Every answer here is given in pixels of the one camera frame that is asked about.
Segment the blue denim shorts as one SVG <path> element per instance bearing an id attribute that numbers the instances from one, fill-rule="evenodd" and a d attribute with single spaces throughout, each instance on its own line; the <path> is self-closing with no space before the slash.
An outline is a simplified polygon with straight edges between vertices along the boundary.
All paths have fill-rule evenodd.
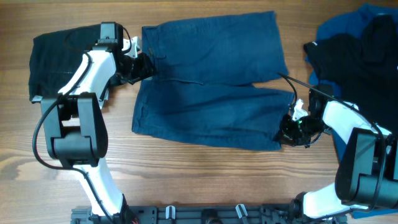
<path id="1" fill-rule="evenodd" d="M 142 28 L 155 75 L 141 82 L 132 131 L 214 147 L 278 151 L 292 92 L 263 88 L 288 74 L 272 11 Z"/>

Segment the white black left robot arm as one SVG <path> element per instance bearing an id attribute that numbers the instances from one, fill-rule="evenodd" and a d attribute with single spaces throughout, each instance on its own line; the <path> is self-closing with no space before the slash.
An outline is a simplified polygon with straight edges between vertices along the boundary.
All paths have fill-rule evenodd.
<path id="1" fill-rule="evenodd" d="M 155 74 L 139 39 L 116 22 L 45 34 L 31 56 L 31 79 L 42 90 L 36 131 L 43 131 L 57 170 L 79 173 L 94 223 L 134 223 L 136 216 L 106 163 L 108 132 L 102 115 L 112 86 Z"/>

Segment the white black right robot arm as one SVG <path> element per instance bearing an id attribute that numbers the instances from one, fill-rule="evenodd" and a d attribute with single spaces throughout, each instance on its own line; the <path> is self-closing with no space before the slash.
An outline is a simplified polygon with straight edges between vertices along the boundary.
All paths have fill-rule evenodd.
<path id="1" fill-rule="evenodd" d="M 283 116 L 278 132 L 282 144 L 309 147 L 332 130 L 345 143 L 335 181 L 302 193 L 292 201 L 292 219 L 313 222 L 351 212 L 397 210 L 397 138 L 341 101 L 331 85 L 310 87 L 309 106 L 296 99 L 292 114 Z"/>

